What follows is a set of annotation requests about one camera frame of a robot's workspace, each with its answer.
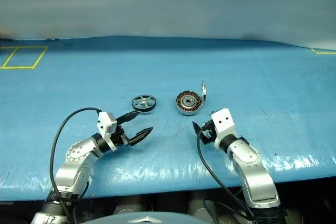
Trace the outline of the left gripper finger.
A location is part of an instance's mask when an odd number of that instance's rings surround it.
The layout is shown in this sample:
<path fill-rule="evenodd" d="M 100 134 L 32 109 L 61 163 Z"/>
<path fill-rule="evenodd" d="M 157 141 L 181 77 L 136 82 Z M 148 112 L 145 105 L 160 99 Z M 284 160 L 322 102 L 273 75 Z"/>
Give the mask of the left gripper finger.
<path fill-rule="evenodd" d="M 133 120 L 135 117 L 137 117 L 139 114 L 141 113 L 141 111 L 131 111 L 131 112 L 128 112 L 120 117 L 118 117 L 116 119 L 117 121 L 117 124 L 118 125 L 121 125 L 125 122 L 129 122 L 131 120 Z"/>
<path fill-rule="evenodd" d="M 145 128 L 139 131 L 133 138 L 129 140 L 128 145 L 134 146 L 144 140 L 153 130 L 153 127 Z"/>

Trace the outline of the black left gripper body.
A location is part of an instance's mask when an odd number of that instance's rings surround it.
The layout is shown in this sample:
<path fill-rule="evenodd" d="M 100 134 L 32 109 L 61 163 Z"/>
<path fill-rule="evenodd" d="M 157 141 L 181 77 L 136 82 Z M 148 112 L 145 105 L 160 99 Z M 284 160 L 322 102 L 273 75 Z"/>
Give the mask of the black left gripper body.
<path fill-rule="evenodd" d="M 123 127 L 121 126 L 124 122 L 127 122 L 127 119 L 117 119 L 117 122 L 112 124 L 110 130 L 110 139 L 116 147 L 129 145 L 130 142 L 130 139 L 127 137 Z"/>

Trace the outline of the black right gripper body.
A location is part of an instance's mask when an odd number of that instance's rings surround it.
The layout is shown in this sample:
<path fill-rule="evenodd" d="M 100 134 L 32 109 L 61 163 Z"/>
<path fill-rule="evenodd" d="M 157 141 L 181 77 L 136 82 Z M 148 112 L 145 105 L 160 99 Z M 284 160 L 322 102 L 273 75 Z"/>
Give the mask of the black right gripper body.
<path fill-rule="evenodd" d="M 214 143 L 216 140 L 217 134 L 215 131 L 215 124 L 213 120 L 209 120 L 201 126 L 201 141 L 204 145 Z"/>

